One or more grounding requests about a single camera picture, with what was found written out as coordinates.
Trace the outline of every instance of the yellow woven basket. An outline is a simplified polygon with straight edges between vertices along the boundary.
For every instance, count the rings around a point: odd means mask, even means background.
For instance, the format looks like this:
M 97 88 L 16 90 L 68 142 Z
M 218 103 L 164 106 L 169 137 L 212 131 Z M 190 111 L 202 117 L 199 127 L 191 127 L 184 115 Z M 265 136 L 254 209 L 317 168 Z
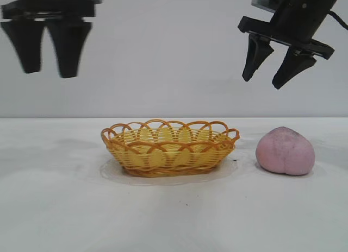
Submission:
M 216 124 L 225 131 L 214 131 Z M 140 127 L 132 129 L 131 125 Z M 204 121 L 185 124 L 153 119 L 119 123 L 102 131 L 107 149 L 124 170 L 146 178 L 209 173 L 235 149 L 239 138 L 238 130 L 229 129 L 223 122 Z

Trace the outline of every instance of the pink peach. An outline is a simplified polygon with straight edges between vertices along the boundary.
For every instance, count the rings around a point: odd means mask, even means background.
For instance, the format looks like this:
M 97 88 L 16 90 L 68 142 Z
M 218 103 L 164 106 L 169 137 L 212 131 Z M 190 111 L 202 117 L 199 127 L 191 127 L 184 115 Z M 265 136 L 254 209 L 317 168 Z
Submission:
M 274 129 L 260 140 L 256 158 L 265 170 L 289 175 L 308 174 L 315 164 L 312 144 L 286 127 Z

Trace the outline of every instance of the robotic arm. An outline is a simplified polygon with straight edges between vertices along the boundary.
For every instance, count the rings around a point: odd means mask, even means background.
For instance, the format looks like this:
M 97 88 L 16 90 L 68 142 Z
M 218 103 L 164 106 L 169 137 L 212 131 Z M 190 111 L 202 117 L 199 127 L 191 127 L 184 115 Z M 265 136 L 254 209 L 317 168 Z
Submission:
M 243 17 L 238 28 L 249 33 L 249 48 L 243 78 L 249 81 L 274 51 L 270 41 L 289 46 L 282 66 L 273 79 L 280 89 L 290 79 L 314 66 L 315 55 L 329 59 L 330 46 L 312 39 L 337 0 L 252 0 L 252 4 L 273 12 L 270 22 Z M 75 77 L 91 23 L 95 4 L 102 0 L 17 0 L 2 6 L 1 26 L 16 48 L 26 73 L 41 70 L 41 38 L 44 27 L 51 34 L 61 77 Z
M 1 27 L 12 41 L 25 73 L 41 70 L 41 40 L 44 28 L 51 34 L 60 75 L 77 76 L 83 45 L 95 17 L 95 4 L 102 0 L 17 0 L 2 6 Z
M 249 48 L 243 78 L 249 81 L 273 53 L 270 41 L 289 46 L 282 66 L 273 79 L 280 89 L 290 79 L 314 66 L 317 55 L 329 59 L 330 46 L 312 39 L 337 0 L 252 0 L 252 4 L 274 12 L 270 22 L 243 17 L 238 28 L 249 33 Z

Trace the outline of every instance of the white backdrop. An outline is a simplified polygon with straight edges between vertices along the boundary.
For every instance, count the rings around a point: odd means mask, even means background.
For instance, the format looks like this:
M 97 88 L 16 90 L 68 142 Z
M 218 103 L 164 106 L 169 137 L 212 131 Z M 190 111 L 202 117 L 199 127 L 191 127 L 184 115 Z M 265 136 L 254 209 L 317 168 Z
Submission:
M 1 4 L 13 0 L 0 0 Z M 0 117 L 347 116 L 348 33 L 330 16 L 316 39 L 336 49 L 277 91 L 286 48 L 251 82 L 241 77 L 243 15 L 269 20 L 251 0 L 105 0 L 97 7 L 78 78 L 58 76 L 48 34 L 41 73 L 22 73 L 0 32 Z M 348 20 L 348 0 L 334 10 Z

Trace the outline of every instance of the basket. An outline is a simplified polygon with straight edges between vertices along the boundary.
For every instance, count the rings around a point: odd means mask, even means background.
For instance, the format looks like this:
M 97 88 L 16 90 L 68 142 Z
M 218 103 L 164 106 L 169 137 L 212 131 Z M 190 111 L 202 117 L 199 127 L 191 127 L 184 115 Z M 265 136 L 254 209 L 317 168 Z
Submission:
M 225 131 L 213 131 L 217 124 Z M 235 149 L 239 138 L 238 130 L 223 122 L 204 121 L 185 124 L 153 119 L 119 123 L 102 131 L 107 149 L 123 169 L 146 178 L 210 173 Z

